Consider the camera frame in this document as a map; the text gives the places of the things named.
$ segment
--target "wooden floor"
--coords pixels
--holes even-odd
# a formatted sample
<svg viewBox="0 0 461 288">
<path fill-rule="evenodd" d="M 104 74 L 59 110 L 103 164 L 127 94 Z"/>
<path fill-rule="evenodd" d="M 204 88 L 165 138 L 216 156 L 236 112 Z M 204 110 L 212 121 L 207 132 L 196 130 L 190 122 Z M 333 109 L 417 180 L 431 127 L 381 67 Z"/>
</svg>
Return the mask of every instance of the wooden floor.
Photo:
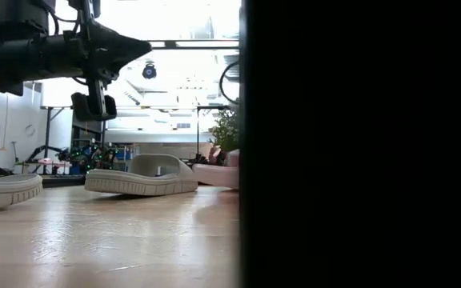
<svg viewBox="0 0 461 288">
<path fill-rule="evenodd" d="M 236 287 L 238 194 L 46 189 L 0 210 L 0 288 Z"/>
</svg>

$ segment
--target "robotic arm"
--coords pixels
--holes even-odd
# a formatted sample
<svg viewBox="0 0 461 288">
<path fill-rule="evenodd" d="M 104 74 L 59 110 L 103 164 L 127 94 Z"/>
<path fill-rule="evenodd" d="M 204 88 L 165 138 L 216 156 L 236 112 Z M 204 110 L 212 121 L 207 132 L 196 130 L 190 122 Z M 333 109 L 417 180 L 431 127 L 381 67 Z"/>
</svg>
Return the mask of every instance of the robotic arm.
<svg viewBox="0 0 461 288">
<path fill-rule="evenodd" d="M 56 0 L 0 0 L 0 92 L 22 96 L 25 81 L 71 77 L 89 91 L 71 96 L 79 120 L 116 118 L 115 101 L 104 91 L 121 68 L 152 47 L 97 23 L 100 0 L 68 2 L 78 18 L 74 30 L 58 34 L 58 21 L 66 20 L 55 15 Z M 48 14 L 55 20 L 53 35 Z"/>
</svg>

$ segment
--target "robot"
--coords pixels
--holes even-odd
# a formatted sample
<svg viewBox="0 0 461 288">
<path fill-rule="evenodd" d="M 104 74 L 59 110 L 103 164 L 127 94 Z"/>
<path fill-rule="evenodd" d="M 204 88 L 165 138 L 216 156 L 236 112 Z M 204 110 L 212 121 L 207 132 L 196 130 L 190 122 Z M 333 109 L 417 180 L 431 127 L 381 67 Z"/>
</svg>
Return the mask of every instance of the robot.
<svg viewBox="0 0 461 288">
<path fill-rule="evenodd" d="M 104 91 L 125 65 L 152 47 L 97 23 L 101 0 L 68 2 L 78 11 L 75 20 L 55 14 L 56 0 L 0 0 L 0 92 L 22 96 L 26 81 L 69 77 L 88 86 L 88 95 L 71 95 L 80 121 L 114 119 L 115 101 Z M 58 21 L 74 22 L 74 29 L 60 34 Z"/>
</svg>

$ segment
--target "slide sandal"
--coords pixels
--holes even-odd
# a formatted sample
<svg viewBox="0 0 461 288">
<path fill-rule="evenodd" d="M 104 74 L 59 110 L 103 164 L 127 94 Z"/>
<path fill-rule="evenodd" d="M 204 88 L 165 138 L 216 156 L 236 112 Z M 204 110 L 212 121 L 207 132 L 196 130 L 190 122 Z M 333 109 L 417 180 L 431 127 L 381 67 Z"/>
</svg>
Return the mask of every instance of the slide sandal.
<svg viewBox="0 0 461 288">
<path fill-rule="evenodd" d="M 42 177 L 19 174 L 0 177 L 0 208 L 33 198 L 42 192 Z"/>
<path fill-rule="evenodd" d="M 190 167 L 166 154 L 137 155 L 130 162 L 129 172 L 90 170 L 85 181 L 86 190 L 145 196 L 185 193 L 197 188 L 198 181 Z"/>
</svg>

